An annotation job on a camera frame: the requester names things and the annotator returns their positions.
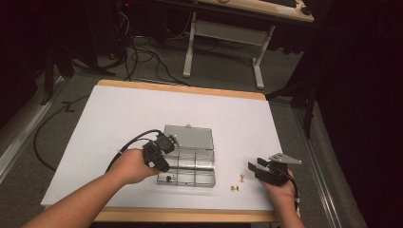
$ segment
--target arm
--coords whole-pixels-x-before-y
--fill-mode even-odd
[[[50,206],[23,227],[88,227],[123,186],[159,172],[144,164],[142,150],[127,150],[107,173]]]
[[[260,180],[263,187],[269,192],[270,199],[275,205],[281,228],[302,228],[305,227],[297,215],[295,206],[294,185],[287,181],[282,186],[274,186]]]

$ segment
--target wooden table edge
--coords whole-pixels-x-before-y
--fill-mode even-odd
[[[98,86],[141,88],[141,89],[149,89],[149,90],[183,92],[183,93],[192,93],[192,94],[201,94],[201,95],[213,95],[213,96],[234,97],[234,98],[244,98],[244,99],[266,101],[266,98],[264,97],[264,95],[262,93],[215,89],[215,88],[204,88],[204,87],[193,87],[193,86],[182,86],[182,85],[160,85],[160,84],[150,84],[150,83],[140,83],[140,82],[123,82],[123,81],[113,81],[113,80],[101,80],[98,82],[97,85]]]
[[[100,212],[96,221],[142,222],[273,222],[275,211],[109,208]]]

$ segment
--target white table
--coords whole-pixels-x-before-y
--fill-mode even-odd
[[[151,177],[125,186],[96,220],[277,220],[267,193],[247,168],[257,157],[281,152],[262,94],[117,81],[94,87],[42,204],[51,205],[103,175],[123,144],[146,130],[163,130],[166,124],[212,129],[216,185],[157,185]],[[241,174],[245,182],[239,182]],[[231,191],[232,185],[240,190]]]

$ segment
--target white tabletop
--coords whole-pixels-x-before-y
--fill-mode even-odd
[[[266,101],[104,85],[94,87],[42,204],[54,204],[103,175],[124,144],[147,130],[163,131],[166,124],[212,129],[216,185],[164,186],[150,177],[125,186],[106,206],[274,210],[247,168],[257,157],[267,159],[281,152]],[[239,182],[241,174],[245,182]],[[231,185],[240,190],[231,191]]]

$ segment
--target hand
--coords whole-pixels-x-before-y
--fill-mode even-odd
[[[143,150],[128,149],[116,160],[107,174],[122,181],[122,185],[137,183],[147,177],[160,173],[157,168],[151,168],[144,163]]]
[[[291,170],[288,170],[288,173],[290,174],[291,177],[294,177],[293,172]],[[262,180],[259,181],[263,185],[263,187],[269,192],[270,199],[275,204],[276,208],[290,202],[292,202],[294,205],[296,189],[289,180],[282,186],[275,186]]]

